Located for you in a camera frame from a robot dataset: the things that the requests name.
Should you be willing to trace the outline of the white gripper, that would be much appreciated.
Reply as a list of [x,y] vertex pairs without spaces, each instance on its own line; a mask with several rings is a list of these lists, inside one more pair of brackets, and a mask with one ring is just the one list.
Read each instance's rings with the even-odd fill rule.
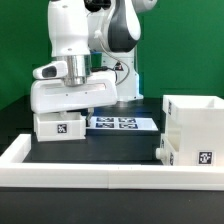
[[114,105],[117,102],[115,75],[94,72],[87,83],[68,87],[61,79],[35,81],[31,87],[31,109],[36,114],[59,112],[67,120],[67,112],[87,109],[86,126],[90,126],[93,107]]

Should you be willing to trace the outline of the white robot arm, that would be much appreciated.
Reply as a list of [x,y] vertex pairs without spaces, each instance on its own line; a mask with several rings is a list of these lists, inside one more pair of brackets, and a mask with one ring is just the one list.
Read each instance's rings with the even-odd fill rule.
[[36,114],[114,105],[119,83],[110,71],[93,72],[92,52],[108,56],[137,45],[137,14],[157,0],[49,0],[52,62],[33,71],[31,108]]

